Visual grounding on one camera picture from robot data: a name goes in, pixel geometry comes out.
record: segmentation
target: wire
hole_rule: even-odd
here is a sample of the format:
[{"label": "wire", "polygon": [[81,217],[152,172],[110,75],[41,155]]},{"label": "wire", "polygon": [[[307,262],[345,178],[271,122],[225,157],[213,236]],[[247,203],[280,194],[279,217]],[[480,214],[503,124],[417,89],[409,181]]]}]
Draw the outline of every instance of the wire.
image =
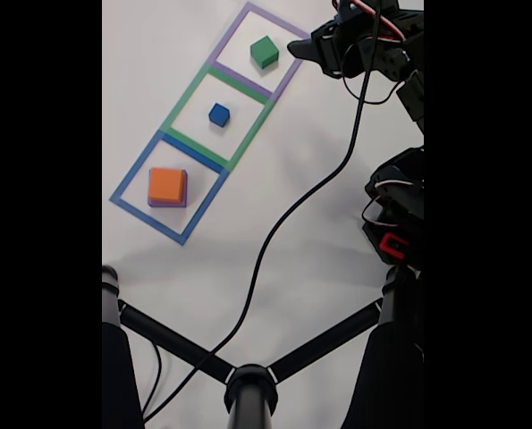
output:
[{"label": "wire", "polygon": [[[379,181],[378,183],[375,184],[375,189],[379,188],[380,186],[383,186],[383,185],[410,185],[410,186],[415,186],[415,184],[412,182],[412,181],[397,181],[397,180],[394,180],[394,179],[391,179],[389,181]],[[373,204],[375,203],[376,201],[378,201],[381,197],[378,196],[378,197],[375,197],[373,198],[371,201],[369,201],[369,204],[367,204],[365,206],[365,208],[363,209],[363,212],[361,213],[361,219],[363,219],[365,222],[367,223],[372,223],[373,225],[377,225],[377,226],[389,226],[389,227],[397,227],[399,226],[398,224],[396,223],[383,223],[383,222],[378,222],[378,221],[374,221],[372,219],[367,219],[365,217],[365,212],[367,211],[367,209]]]},{"label": "wire", "polygon": [[318,190],[323,188],[327,183],[329,183],[332,179],[337,176],[344,168],[345,165],[349,162],[351,156],[353,155],[353,149],[355,148],[355,142],[357,140],[357,135],[359,134],[359,124],[361,121],[361,113],[363,112],[363,104],[365,100],[365,95],[367,93],[367,87],[369,83],[369,76],[371,74],[371,70],[373,69],[373,63],[375,60],[375,52],[376,52],[376,37],[379,31],[379,18],[381,16],[381,0],[378,0],[378,4],[376,7],[376,18],[375,23],[373,26],[373,38],[374,43],[372,45],[371,49],[371,59],[369,63],[368,70],[365,73],[365,78],[363,79],[363,85],[361,88],[361,95],[359,98],[359,103],[357,105],[357,112],[355,114],[355,122],[353,123],[353,132],[351,134],[351,141],[349,144],[349,148],[347,150],[347,154],[343,158],[342,162],[339,164],[339,166],[330,173],[327,177],[325,177],[322,181],[320,181],[316,186],[314,186],[312,189],[310,189],[303,197],[301,197],[298,201],[296,201],[283,215],[278,219],[278,221],[275,223],[272,230],[267,234],[266,240],[264,241],[264,244],[262,244],[262,248],[259,250],[258,253],[258,260],[256,261],[256,265],[254,267],[254,273],[251,277],[251,282],[249,283],[249,290],[248,290],[248,296],[246,297],[246,302],[244,304],[244,308],[241,310],[240,319],[238,320],[238,323],[233,327],[232,331],[224,338],[217,346],[215,346],[210,353],[207,354],[206,357],[204,357],[194,368],[190,373],[186,376],[184,381],[176,388],[176,390],[165,399],[165,401],[160,404],[148,417],[144,419],[144,423],[148,422],[150,419],[152,419],[154,416],[156,416],[162,409],[168,405],[168,403],[173,400],[178,393],[184,388],[184,386],[190,381],[190,379],[194,376],[194,374],[211,358],[213,357],[223,346],[225,346],[229,340],[233,338],[233,336],[239,331],[241,324],[246,318],[246,315],[248,315],[249,310],[249,304],[251,303],[252,296],[254,294],[254,289],[256,288],[256,281],[258,280],[258,273],[259,273],[259,267],[262,264],[262,259],[264,258],[264,254],[266,253],[267,246],[269,245],[270,241],[274,237],[275,233],[279,228],[282,226],[283,222],[299,207],[301,204],[303,204],[309,197],[311,197],[313,194],[315,194]]},{"label": "wire", "polygon": [[[383,100],[381,100],[381,101],[366,101],[365,104],[366,104],[366,105],[384,105],[387,101],[389,101],[389,99],[390,99],[391,96],[393,95],[393,92],[394,92],[394,91],[395,91],[395,90],[396,90],[396,89],[397,89],[402,83],[406,83],[410,78],[412,78],[412,76],[413,76],[416,72],[418,72],[417,69],[413,70],[413,71],[410,73],[410,75],[409,75],[409,77],[408,77],[407,79],[405,79],[405,80],[399,80],[397,83],[395,83],[395,84],[393,85],[393,87],[391,88],[391,91],[389,92],[389,95],[388,95],[385,99],[383,99]],[[347,80],[345,79],[345,76],[344,76],[344,74],[343,74],[343,71],[342,71],[342,76],[343,76],[343,77],[342,77],[343,85],[345,85],[345,88],[347,89],[347,91],[348,91],[348,92],[349,92],[354,98],[357,98],[357,99],[359,100],[359,97],[357,97],[357,96],[355,95],[355,93],[354,93],[353,91],[351,91],[351,89],[349,88],[349,85],[347,85]]]},{"label": "wire", "polygon": [[155,390],[156,390],[156,387],[158,386],[158,382],[160,381],[160,375],[162,373],[162,358],[160,357],[160,350],[158,350],[158,346],[154,342],[152,342],[152,346],[155,348],[156,359],[158,360],[158,372],[156,373],[155,385],[152,386],[152,391],[150,391],[150,395],[148,395],[147,402],[144,404],[144,407],[142,409],[143,416],[144,416],[144,413],[147,412],[148,404],[150,404],[150,401],[152,400],[152,397],[155,394]]},{"label": "wire", "polygon": [[[332,0],[331,4],[335,8],[335,10],[338,10],[339,2],[337,2],[337,0]],[[375,16],[375,10],[371,6],[361,2],[360,0],[350,0],[350,4],[355,4],[363,12],[370,13],[371,15]],[[399,27],[394,25],[391,21],[389,21],[384,16],[381,16],[381,21],[383,22],[383,24],[385,25],[387,29],[389,29],[395,34],[396,38],[398,38],[399,40],[402,40],[403,42],[406,40],[405,35],[402,34],[402,31],[399,29]]]}]

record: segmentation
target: cube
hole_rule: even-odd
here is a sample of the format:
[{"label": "cube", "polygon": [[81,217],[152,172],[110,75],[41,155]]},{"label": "cube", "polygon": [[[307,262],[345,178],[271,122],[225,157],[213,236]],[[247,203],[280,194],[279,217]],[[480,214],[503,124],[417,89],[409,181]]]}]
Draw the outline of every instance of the cube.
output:
[{"label": "cube", "polygon": [[258,40],[249,50],[252,58],[261,69],[265,69],[269,64],[276,62],[280,56],[280,51],[268,36]]},{"label": "cube", "polygon": [[215,123],[219,127],[223,128],[230,119],[230,111],[223,105],[216,103],[214,107],[212,107],[209,116],[212,123]]},{"label": "cube", "polygon": [[185,207],[188,175],[176,168],[150,169],[148,205],[151,207]]}]

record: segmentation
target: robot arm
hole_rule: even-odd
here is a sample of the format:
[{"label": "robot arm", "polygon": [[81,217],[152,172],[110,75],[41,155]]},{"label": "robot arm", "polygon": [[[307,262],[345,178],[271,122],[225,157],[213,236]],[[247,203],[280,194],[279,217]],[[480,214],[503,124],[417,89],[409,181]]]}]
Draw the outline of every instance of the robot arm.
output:
[{"label": "robot arm", "polygon": [[[376,0],[365,3],[376,6]],[[313,31],[310,39],[291,42],[290,53],[319,64],[323,74],[333,79],[354,78],[364,72],[370,64],[373,16],[353,6],[351,0],[341,0],[334,18]],[[401,31],[404,40],[398,40],[390,28],[381,26],[373,69],[391,81],[405,82],[396,91],[397,96],[424,133],[424,12],[400,9],[398,0],[381,0],[381,10]],[[376,223],[365,223],[363,231],[388,265],[423,269],[424,165],[424,148],[407,149],[381,165],[365,187],[383,209]],[[417,186],[376,186],[385,181],[411,182]]]},{"label": "robot arm", "polygon": [[[376,0],[367,0],[375,7]],[[371,47],[372,16],[350,0],[341,0],[335,17],[311,33],[309,40],[291,42],[287,47],[296,58],[319,64],[323,74],[341,79],[354,78],[366,70]],[[411,119],[425,132],[425,14],[400,9],[398,0],[383,0],[381,10],[405,37],[402,43],[386,40],[393,33],[382,27],[376,48],[374,70],[389,80],[405,80],[397,91]]]}]

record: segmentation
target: square outline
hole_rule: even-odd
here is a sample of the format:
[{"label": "square outline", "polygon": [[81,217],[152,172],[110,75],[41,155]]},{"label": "square outline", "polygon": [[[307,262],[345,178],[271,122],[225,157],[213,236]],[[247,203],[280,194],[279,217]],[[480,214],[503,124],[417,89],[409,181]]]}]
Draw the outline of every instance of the square outline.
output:
[{"label": "square outline", "polygon": [[[210,65],[213,65],[214,67],[221,69],[226,74],[230,74],[235,79],[240,80],[245,85],[248,85],[248,86],[251,86],[251,87],[259,87],[259,88],[261,88],[261,91],[265,91],[266,93],[270,93],[270,91],[268,91],[265,88],[262,88],[256,82],[254,82],[252,80],[249,80],[247,78],[244,78],[243,76],[241,76],[236,71],[230,69],[228,66],[218,62],[218,56],[220,56],[220,54],[224,50],[225,46],[228,44],[228,42],[232,38],[233,34],[236,32],[238,27],[240,27],[240,24],[244,21],[244,19],[246,18],[246,15],[248,15],[248,13],[250,13],[250,12],[253,12],[256,15],[259,15],[262,18],[265,18],[266,20],[272,22],[273,24],[277,25],[278,27],[281,27],[283,29],[288,30],[290,33],[295,34],[299,38],[309,38],[309,34],[308,33],[306,33],[305,31],[303,31],[301,29],[298,29],[295,25],[290,24],[289,22],[283,20],[282,18],[279,18],[279,17],[275,16],[273,13],[270,13],[267,10],[262,9],[261,7],[259,7],[256,4],[253,4],[251,2],[247,2],[244,5],[244,7],[241,9],[241,11],[238,14],[238,16],[236,16],[236,18],[232,22],[232,25],[228,28],[228,30],[222,36],[222,38],[220,39],[220,41],[218,42],[218,44],[216,45],[216,47],[212,51],[212,54],[210,54],[210,56],[208,57],[207,62]],[[279,99],[279,97],[282,95],[282,93],[285,90],[285,88],[290,83],[291,78],[293,77],[295,72],[300,67],[301,63],[302,63],[301,60],[298,60],[298,59],[293,60],[293,63],[291,64],[290,68],[285,73],[285,76],[283,76],[282,81],[279,83],[279,85],[275,89],[274,94],[272,94],[269,97],[270,100],[273,100],[274,102],[276,102]]]},{"label": "square outline", "polygon": [[[233,153],[230,159],[222,158],[216,152],[208,149],[207,147],[203,146],[196,140],[191,139],[187,135],[182,134],[180,131],[176,130],[172,126],[174,121],[178,117],[178,115],[181,113],[184,106],[189,102],[190,98],[192,97],[196,89],[198,89],[198,86],[200,85],[202,80],[207,75],[210,75],[220,80],[222,83],[226,84],[230,88],[237,89],[245,96],[250,97],[254,99],[255,101],[264,105],[264,108],[259,113],[254,123],[249,127],[248,132],[246,133],[244,138],[241,140],[240,144],[238,145],[238,148],[235,150],[235,152]],[[266,118],[269,115],[269,113],[272,111],[272,108],[274,107],[274,105],[275,105],[275,101],[272,98],[267,98],[264,94],[258,92],[254,88],[248,87],[244,83],[239,82],[229,73],[224,72],[210,65],[208,62],[205,62],[204,65],[202,65],[202,67],[196,74],[196,76],[194,77],[194,79],[192,80],[192,82],[190,83],[190,85],[186,88],[181,98],[176,103],[176,105],[174,105],[173,110],[168,114],[168,116],[166,116],[166,119],[163,121],[159,130],[169,136],[174,137],[175,139],[178,139],[179,141],[184,143],[186,146],[199,152],[206,158],[211,159],[216,164],[221,165],[223,168],[231,172],[233,168],[236,166],[236,164],[238,163],[238,161],[240,161],[241,156],[243,155],[245,150],[248,148],[251,140],[254,139],[259,129],[261,128],[262,124],[266,121]]]},{"label": "square outline", "polygon": [[[285,89],[287,88],[287,86],[289,85],[291,81],[291,78],[293,78],[293,75],[296,73],[296,71],[299,69],[302,63],[302,61],[298,59],[293,61],[290,68],[283,76],[282,81],[279,83],[276,90],[274,91],[274,93],[271,93],[267,89],[258,85],[256,82],[253,82],[252,80],[249,80],[241,76],[236,71],[233,71],[229,67],[219,63],[217,61],[217,57],[220,55],[224,47],[230,41],[230,39],[232,38],[233,34],[236,32],[238,27],[240,27],[240,24],[246,18],[246,15],[248,15],[248,13],[250,12],[256,13],[262,18],[265,18],[266,20],[271,21],[273,24],[279,27],[282,27],[283,29],[288,30],[289,32],[295,34],[296,36],[300,38],[309,37],[309,34],[306,33],[305,31],[298,29],[297,27],[290,24],[289,22],[284,21],[281,18],[278,18],[277,16],[262,9],[261,7],[251,2],[247,2],[242,7],[238,15],[234,18],[228,30],[224,33],[224,35],[222,36],[220,41],[217,43],[217,45],[215,46],[210,56],[207,58],[207,60],[204,62],[204,64],[198,71],[197,75],[194,77],[190,85],[186,88],[181,98],[178,100],[178,102],[174,106],[173,110],[168,114],[168,116],[166,116],[166,119],[163,121],[162,125],[159,128],[159,130],[161,130],[162,132],[168,135],[171,135],[175,137],[176,139],[182,141],[187,146],[190,146],[192,149],[198,151],[199,153],[203,154],[207,158],[212,159],[214,162],[221,165],[223,168],[225,168],[226,170],[230,172],[234,169],[236,164],[240,161],[241,156],[248,148],[249,143],[251,142],[251,140],[254,139],[254,137],[258,133],[259,129],[261,128],[262,124],[264,123],[267,116],[271,112],[275,103],[280,98],[282,93],[285,91]],[[182,134],[180,131],[172,127],[174,121],[176,120],[176,118],[178,117],[178,115],[180,114],[184,106],[188,103],[188,101],[192,97],[192,94],[198,88],[200,82],[206,77],[207,74],[214,76],[215,78],[221,80],[223,83],[230,85],[231,87],[235,89],[238,89],[240,92],[242,92],[246,96],[254,98],[256,101],[265,105],[264,109],[259,114],[254,124],[249,128],[249,131],[246,134],[246,136],[240,142],[238,149],[236,149],[236,151],[234,152],[234,154],[229,160],[222,158],[217,153],[204,147],[199,142],[195,141],[194,139],[189,138],[188,136]]]},{"label": "square outline", "polygon": [[[244,78],[236,71],[233,71],[225,65],[220,64],[216,60],[217,56],[220,55],[220,53],[236,31],[236,29],[238,29],[241,22],[249,12],[254,12],[262,16],[263,18],[266,18],[272,23],[284,29],[287,29],[289,32],[292,32],[300,38],[309,37],[309,34],[305,31],[302,31],[297,27],[291,25],[289,22],[276,17],[275,15],[262,9],[261,7],[251,2],[247,2],[242,7],[240,13],[236,16],[228,30],[224,33],[224,35],[212,51],[212,54],[210,54],[210,56],[203,63],[202,67],[200,68],[190,85],[186,88],[181,98],[179,98],[179,100],[176,102],[172,111],[168,114],[168,116],[166,116],[162,125],[156,131],[152,139],[148,142],[147,146],[143,149],[139,158],[134,162],[130,170],[126,173],[121,183],[114,191],[113,195],[109,198],[109,201],[116,204],[129,214],[139,218],[142,222],[152,226],[159,232],[162,232],[165,236],[176,241],[181,246],[184,245],[188,237],[192,234],[192,232],[198,225],[198,222],[202,218],[202,215],[206,212],[207,208],[212,203],[212,200],[214,199],[215,195],[218,193],[220,188],[222,188],[222,185],[224,185],[224,182],[230,175],[230,172],[240,161],[241,156],[248,148],[249,143],[254,139],[254,137],[258,133],[267,116],[270,114],[270,112],[274,108],[274,105],[277,103],[277,100],[280,98],[283,91],[290,83],[291,78],[302,63],[302,61],[298,59],[293,61],[290,68],[285,73],[285,76],[283,77],[282,81],[279,83],[277,89],[274,91],[273,94],[267,89],[262,88],[257,83],[247,78]],[[189,139],[187,136],[181,134],[179,131],[174,130],[171,126],[178,114],[180,114],[182,108],[186,105],[186,103],[192,96],[193,92],[196,90],[200,82],[206,77],[207,74],[211,74],[215,78],[221,80],[223,83],[231,86],[234,89],[238,89],[246,96],[254,98],[256,101],[264,105],[264,108],[257,117],[256,121],[250,127],[248,133],[246,134],[246,136],[238,146],[238,149],[236,149],[234,155],[229,161],[226,161],[221,156],[215,154],[214,152],[200,145],[196,141]],[[137,174],[140,167],[145,163],[146,159],[160,140],[163,140],[164,142],[177,148],[184,154],[192,157],[196,161],[199,161],[207,168],[218,173],[218,178],[216,182],[214,183],[210,191],[207,193],[207,195],[204,197],[204,200],[202,201],[202,203],[196,210],[196,213],[192,216],[192,218],[184,228],[182,234],[179,234],[173,229],[160,223],[158,220],[140,211],[138,208],[132,206],[131,204],[127,203],[122,199],[123,192],[126,190],[129,183]]]},{"label": "square outline", "polygon": [[[140,167],[142,167],[142,165],[146,162],[147,158],[150,156],[150,154],[154,150],[155,146],[160,142],[160,140],[182,151],[185,155],[192,157],[210,170],[218,173],[218,178],[216,179],[216,182],[214,183],[214,185],[212,185],[212,188],[202,200],[202,203],[196,210],[196,213],[194,213],[190,221],[186,224],[186,227],[184,228],[182,234],[173,230],[172,228],[169,228],[160,221],[156,220],[154,217],[144,213],[137,207],[127,203],[125,200],[122,199],[123,192],[127,189],[132,179],[134,179],[134,176],[136,176],[137,172],[139,172]],[[147,146],[143,149],[139,158],[134,162],[129,172],[126,173],[124,179],[122,179],[121,183],[116,188],[113,195],[109,198],[109,201],[118,205],[121,209],[125,210],[131,215],[134,215],[142,222],[152,226],[154,229],[158,230],[159,232],[162,232],[166,237],[169,237],[170,239],[176,241],[178,244],[183,246],[188,237],[194,231],[194,228],[196,228],[196,225],[198,225],[198,222],[202,218],[202,215],[206,212],[208,206],[210,206],[210,203],[214,199],[215,195],[218,193],[218,190],[222,188],[222,185],[224,184],[229,174],[230,172],[228,172],[220,165],[215,164],[212,160],[204,158],[203,155],[193,151],[190,147],[186,147],[179,140],[173,138],[172,136],[168,136],[167,134],[164,134],[162,131],[158,130],[152,137],[152,139],[148,142]]]}]

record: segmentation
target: purple tape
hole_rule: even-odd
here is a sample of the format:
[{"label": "purple tape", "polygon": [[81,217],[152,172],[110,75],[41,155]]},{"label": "purple tape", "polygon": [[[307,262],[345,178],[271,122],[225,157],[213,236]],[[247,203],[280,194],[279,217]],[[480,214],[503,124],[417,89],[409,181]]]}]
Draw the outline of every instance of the purple tape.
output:
[{"label": "purple tape", "polygon": [[287,29],[290,33],[295,34],[296,36],[299,36],[300,38],[309,38],[309,34],[305,31],[298,29],[295,25],[291,25],[289,22],[282,20],[281,18],[278,18],[274,14],[262,9],[259,6],[256,6],[253,3],[247,3],[246,5],[249,6],[249,11],[257,13],[258,15],[263,16],[267,20],[270,20],[274,24],[279,25],[283,29]]},{"label": "purple tape", "polygon": [[273,15],[272,13],[262,9],[259,6],[256,6],[253,3],[247,2],[244,7],[241,9],[238,16],[236,16],[236,19],[233,20],[232,25],[228,27],[228,30],[224,33],[214,50],[212,51],[212,54],[208,57],[208,64],[215,65],[216,60],[218,59],[218,56],[222,53],[222,50],[227,45],[227,43],[230,41],[230,39],[233,36],[233,33],[236,32],[238,27],[240,27],[240,24],[242,21],[244,21],[244,18],[246,18],[246,15],[248,12],[253,12],[258,15],[260,15],[263,18],[266,18],[267,20],[273,22],[276,25],[279,25],[283,29],[287,29],[289,32],[295,34],[296,36],[300,38],[309,38],[309,34],[303,31],[302,29],[298,29],[295,25],[291,25],[289,22],[282,20],[281,18],[278,18],[277,16]]},{"label": "purple tape", "polygon": [[295,74],[295,72],[299,69],[301,64],[301,60],[295,60],[293,64],[291,65],[290,69],[285,73],[285,76],[283,76],[282,81],[275,89],[274,94],[270,98],[274,103],[279,99],[279,97],[282,96],[282,93],[285,91],[285,88],[289,85],[291,78]]},{"label": "purple tape", "polygon": [[219,63],[216,61],[213,66],[215,69],[219,70],[220,72],[227,74],[231,78],[236,79],[238,82],[243,83],[245,86],[253,89],[254,91],[258,92],[258,94],[261,94],[264,97],[271,97],[272,93],[265,89],[264,87],[259,86],[256,82],[253,82],[249,80],[248,78],[244,78],[241,74],[238,72],[232,70],[230,67],[226,67],[222,63]]},{"label": "purple tape", "polygon": [[236,19],[233,20],[232,25],[228,28],[228,30],[224,33],[214,50],[212,51],[212,54],[208,57],[208,64],[214,65],[215,60],[218,58],[226,44],[230,41],[230,39],[233,36],[233,33],[236,32],[238,27],[240,27],[240,24],[242,21],[244,21],[244,18],[248,14],[250,3],[246,3],[244,7],[241,9],[241,12],[238,16],[236,16]]}]

